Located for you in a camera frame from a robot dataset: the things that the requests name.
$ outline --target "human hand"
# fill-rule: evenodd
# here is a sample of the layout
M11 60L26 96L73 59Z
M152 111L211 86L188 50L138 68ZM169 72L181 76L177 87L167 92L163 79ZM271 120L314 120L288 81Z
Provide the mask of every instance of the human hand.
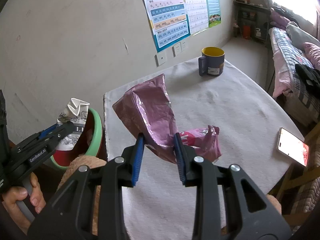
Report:
M38 178L34 173L31 173L30 182L32 185L32 193L30 201L35 207L35 211L39 214L45 206L45 200L38 183ZM13 219L13 221L19 226L19 228L27 234L30 227L30 221L23 215L20 208L17 206L16 201L24 200L28 195L28 192L23 187L11 187L6 193L2 195L3 206Z

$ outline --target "red container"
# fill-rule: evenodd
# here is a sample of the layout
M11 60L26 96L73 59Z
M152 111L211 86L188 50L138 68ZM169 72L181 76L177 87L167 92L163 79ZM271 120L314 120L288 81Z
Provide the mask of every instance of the red container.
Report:
M243 33L242 36L246 39L246 40L250 40L251 39L251 27L250 25L243 25Z

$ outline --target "wall socket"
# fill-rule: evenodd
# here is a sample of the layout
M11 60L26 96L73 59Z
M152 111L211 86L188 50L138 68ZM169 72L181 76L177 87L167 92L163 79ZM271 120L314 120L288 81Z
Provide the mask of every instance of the wall socket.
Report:
M186 41L181 41L181 50L184 51L188 48Z
M178 54L182 52L181 50L181 43L178 42L172 47L173 56L176 57Z
M156 63L158 67L168 60L167 53L165 52L165 50L156 54L155 58L156 58Z

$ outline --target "metal screw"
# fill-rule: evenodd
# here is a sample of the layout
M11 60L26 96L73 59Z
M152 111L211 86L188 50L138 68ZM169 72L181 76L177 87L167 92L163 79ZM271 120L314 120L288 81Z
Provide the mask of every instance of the metal screw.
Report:
M88 166L87 165L81 165L78 169L80 172L85 172L88 170Z
M237 164L232 164L230 168L231 168L233 171L239 171L239 170L240 170L240 167L239 167L239 165L237 165Z
M201 156L196 156L193 158L196 163L203 163L204 159Z
M123 163L124 162L124 158L123 157L117 157L117 158L115 158L115 162L116 163Z

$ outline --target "plaid blanket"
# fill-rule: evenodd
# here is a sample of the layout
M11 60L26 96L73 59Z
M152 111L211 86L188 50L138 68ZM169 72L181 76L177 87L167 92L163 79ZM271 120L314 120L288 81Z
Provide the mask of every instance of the plaid blanket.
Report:
M299 98L302 104L311 112L314 121L319 122L320 100L308 93L305 84L302 82L295 70L296 64L305 64L308 67L313 68L311 62L300 49L297 49L293 46L292 41L287 35L286 31L278 28L273 28L273 31L278 46L288 66L290 82L294 96Z

